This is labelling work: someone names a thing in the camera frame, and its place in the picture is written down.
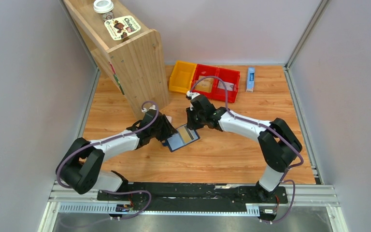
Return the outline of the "Chobani yogurt lid pack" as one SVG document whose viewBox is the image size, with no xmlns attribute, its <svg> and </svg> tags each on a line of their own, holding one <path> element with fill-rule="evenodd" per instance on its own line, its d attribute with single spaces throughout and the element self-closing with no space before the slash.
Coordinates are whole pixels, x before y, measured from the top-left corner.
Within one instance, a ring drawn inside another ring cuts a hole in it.
<svg viewBox="0 0 371 232">
<path fill-rule="evenodd" d="M 141 30 L 141 25 L 131 15 L 106 20 L 104 25 L 115 41 L 123 40 Z"/>
</svg>

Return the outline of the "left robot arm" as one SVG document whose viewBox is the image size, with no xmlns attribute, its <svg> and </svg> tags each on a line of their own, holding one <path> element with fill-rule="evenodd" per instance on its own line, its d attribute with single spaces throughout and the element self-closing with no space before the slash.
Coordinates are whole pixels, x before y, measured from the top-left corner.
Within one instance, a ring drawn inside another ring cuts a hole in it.
<svg viewBox="0 0 371 232">
<path fill-rule="evenodd" d="M 77 138 L 56 168 L 57 181 L 81 195 L 97 189 L 123 200 L 128 194 L 123 177 L 115 171 L 101 170 L 102 164 L 119 154 L 140 149 L 152 139 L 163 142 L 176 133 L 166 115 L 149 109 L 142 120 L 119 134 L 92 141 Z"/>
</svg>

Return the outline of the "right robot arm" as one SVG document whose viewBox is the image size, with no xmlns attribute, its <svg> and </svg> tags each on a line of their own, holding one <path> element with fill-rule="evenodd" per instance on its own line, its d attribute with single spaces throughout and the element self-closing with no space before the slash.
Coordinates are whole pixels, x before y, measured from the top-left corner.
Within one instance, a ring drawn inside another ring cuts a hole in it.
<svg viewBox="0 0 371 232">
<path fill-rule="evenodd" d="M 302 151 L 302 144 L 288 124 L 281 118 L 257 120 L 227 107 L 215 108 L 206 96 L 196 92 L 189 91 L 186 97 L 190 100 L 190 107 L 186 109 L 188 129 L 198 130 L 206 126 L 241 135 L 259 144 L 267 166 L 258 181 L 256 195 L 265 203 L 273 199 L 276 187 Z"/>
</svg>

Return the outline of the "tan cards in bin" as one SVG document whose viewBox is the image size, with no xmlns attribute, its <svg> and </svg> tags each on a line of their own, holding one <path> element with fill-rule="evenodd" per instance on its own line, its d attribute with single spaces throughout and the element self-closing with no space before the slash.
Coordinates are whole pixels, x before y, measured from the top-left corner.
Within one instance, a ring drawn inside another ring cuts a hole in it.
<svg viewBox="0 0 371 232">
<path fill-rule="evenodd" d="M 207 79 L 201 80 L 196 85 L 195 90 L 211 93 L 212 92 L 212 87 L 213 87 L 213 81 L 214 80 L 212 78 L 207 78 Z"/>
</svg>

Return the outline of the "red plastic bin left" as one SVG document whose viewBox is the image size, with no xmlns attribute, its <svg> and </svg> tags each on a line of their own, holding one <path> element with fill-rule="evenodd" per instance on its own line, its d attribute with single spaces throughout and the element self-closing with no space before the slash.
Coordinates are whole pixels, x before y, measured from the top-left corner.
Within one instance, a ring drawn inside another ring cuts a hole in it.
<svg viewBox="0 0 371 232">
<path fill-rule="evenodd" d="M 195 69 L 191 86 L 193 87 L 199 80 L 201 81 L 193 88 L 193 92 L 198 92 L 202 95 L 205 95 L 207 98 L 211 99 L 212 90 L 214 86 L 214 79 L 206 78 L 203 80 L 203 78 L 206 76 L 216 76 L 216 72 L 217 67 L 198 64 Z"/>
</svg>

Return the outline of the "silver card in bin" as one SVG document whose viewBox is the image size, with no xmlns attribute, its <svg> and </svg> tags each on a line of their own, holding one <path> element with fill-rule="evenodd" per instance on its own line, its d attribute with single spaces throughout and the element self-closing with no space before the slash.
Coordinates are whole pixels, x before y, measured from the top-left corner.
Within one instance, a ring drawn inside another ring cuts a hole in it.
<svg viewBox="0 0 371 232">
<path fill-rule="evenodd" d="M 227 91 L 233 91 L 234 87 L 235 87 L 234 83 L 221 82 L 221 81 L 218 82 L 218 86 L 217 86 L 218 89 L 227 90 Z"/>
</svg>

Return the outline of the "red plastic bin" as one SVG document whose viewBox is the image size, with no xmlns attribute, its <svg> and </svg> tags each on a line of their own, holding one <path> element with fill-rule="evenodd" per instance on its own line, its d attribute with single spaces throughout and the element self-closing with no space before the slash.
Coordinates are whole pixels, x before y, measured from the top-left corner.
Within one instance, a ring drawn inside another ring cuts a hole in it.
<svg viewBox="0 0 371 232">
<path fill-rule="evenodd" d="M 218 68 L 216 76 L 222 81 L 217 79 L 214 80 L 212 98 L 224 102 L 226 100 L 227 92 L 228 103 L 235 103 L 239 91 L 240 72 L 231 69 Z"/>
<path fill-rule="evenodd" d="M 216 76 L 216 72 L 217 67 L 198 64 L 195 69 L 191 86 L 193 87 L 199 80 L 201 81 L 193 88 L 193 92 L 198 92 L 202 95 L 205 95 L 207 98 L 211 99 L 212 90 L 214 86 L 214 79 L 206 78 L 203 80 L 203 78 L 206 76 Z"/>
</svg>

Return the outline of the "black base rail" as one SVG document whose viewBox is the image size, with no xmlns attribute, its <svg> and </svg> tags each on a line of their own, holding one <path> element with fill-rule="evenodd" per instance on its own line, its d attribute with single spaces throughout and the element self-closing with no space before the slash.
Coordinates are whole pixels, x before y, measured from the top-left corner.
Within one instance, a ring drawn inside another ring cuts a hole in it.
<svg viewBox="0 0 371 232">
<path fill-rule="evenodd" d="M 286 204 L 286 189 L 266 193 L 255 185 L 129 182 L 119 195 L 98 191 L 99 201 L 128 201 L 134 210 L 242 213 L 249 203 Z"/>
</svg>

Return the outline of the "navy blue card holder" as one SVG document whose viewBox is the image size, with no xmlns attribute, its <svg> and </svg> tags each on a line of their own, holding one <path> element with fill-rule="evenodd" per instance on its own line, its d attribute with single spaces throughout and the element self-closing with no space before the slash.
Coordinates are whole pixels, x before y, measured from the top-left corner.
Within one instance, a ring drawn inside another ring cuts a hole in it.
<svg viewBox="0 0 371 232">
<path fill-rule="evenodd" d="M 178 133 L 174 134 L 173 136 L 171 136 L 170 138 L 168 138 L 167 140 L 163 141 L 162 142 L 162 145 L 167 147 L 170 152 L 174 152 L 184 146 L 187 146 L 188 144 L 184 144 L 179 136 Z"/>
</svg>

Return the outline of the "wooden shelf unit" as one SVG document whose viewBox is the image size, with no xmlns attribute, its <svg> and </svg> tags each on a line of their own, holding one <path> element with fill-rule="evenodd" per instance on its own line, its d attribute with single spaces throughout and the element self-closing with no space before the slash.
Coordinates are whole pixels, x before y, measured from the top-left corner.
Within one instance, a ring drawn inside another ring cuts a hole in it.
<svg viewBox="0 0 371 232">
<path fill-rule="evenodd" d="M 160 109 L 169 102 L 168 83 L 160 33 L 149 29 L 120 1 L 115 0 L 116 17 L 133 16 L 141 26 L 139 32 L 121 41 L 111 38 L 92 0 L 66 0 L 74 20 L 96 64 L 118 87 L 122 87 L 133 115 L 143 118 L 142 104 L 154 101 Z"/>
</svg>

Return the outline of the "yellow plastic bin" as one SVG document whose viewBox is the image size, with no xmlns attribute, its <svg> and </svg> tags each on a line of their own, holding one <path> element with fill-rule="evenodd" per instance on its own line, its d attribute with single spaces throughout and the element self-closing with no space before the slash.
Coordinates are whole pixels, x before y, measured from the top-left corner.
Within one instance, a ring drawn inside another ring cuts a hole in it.
<svg viewBox="0 0 371 232">
<path fill-rule="evenodd" d="M 169 78 L 169 91 L 186 94 L 192 84 L 197 64 L 178 60 Z"/>
</svg>

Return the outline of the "red plastic bin right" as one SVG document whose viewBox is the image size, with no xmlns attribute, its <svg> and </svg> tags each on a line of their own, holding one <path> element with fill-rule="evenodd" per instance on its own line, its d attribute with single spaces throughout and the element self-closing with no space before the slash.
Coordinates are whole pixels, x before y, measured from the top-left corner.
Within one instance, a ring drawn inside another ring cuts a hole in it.
<svg viewBox="0 0 371 232">
<path fill-rule="evenodd" d="M 240 72 L 231 69 L 218 68 L 216 76 L 222 81 L 217 79 L 214 80 L 212 98 L 224 102 L 226 100 L 227 92 L 228 103 L 235 103 L 239 91 Z"/>
</svg>

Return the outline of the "blue white toothpaste box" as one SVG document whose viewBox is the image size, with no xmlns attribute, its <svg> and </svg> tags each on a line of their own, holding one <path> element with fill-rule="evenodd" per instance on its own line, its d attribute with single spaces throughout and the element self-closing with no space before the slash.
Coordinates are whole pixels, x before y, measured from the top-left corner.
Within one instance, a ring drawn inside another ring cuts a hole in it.
<svg viewBox="0 0 371 232">
<path fill-rule="evenodd" d="M 246 92 L 253 92 L 255 86 L 255 68 L 248 67 L 246 77 Z"/>
</svg>

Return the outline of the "gold credit card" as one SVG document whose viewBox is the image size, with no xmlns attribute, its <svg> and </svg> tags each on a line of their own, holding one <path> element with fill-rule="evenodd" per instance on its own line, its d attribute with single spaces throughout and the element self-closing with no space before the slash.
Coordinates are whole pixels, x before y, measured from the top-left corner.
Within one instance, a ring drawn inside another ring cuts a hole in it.
<svg viewBox="0 0 371 232">
<path fill-rule="evenodd" d="M 178 127 L 177 131 L 184 144 L 189 144 L 200 138 L 195 130 L 190 130 L 186 125 Z"/>
</svg>

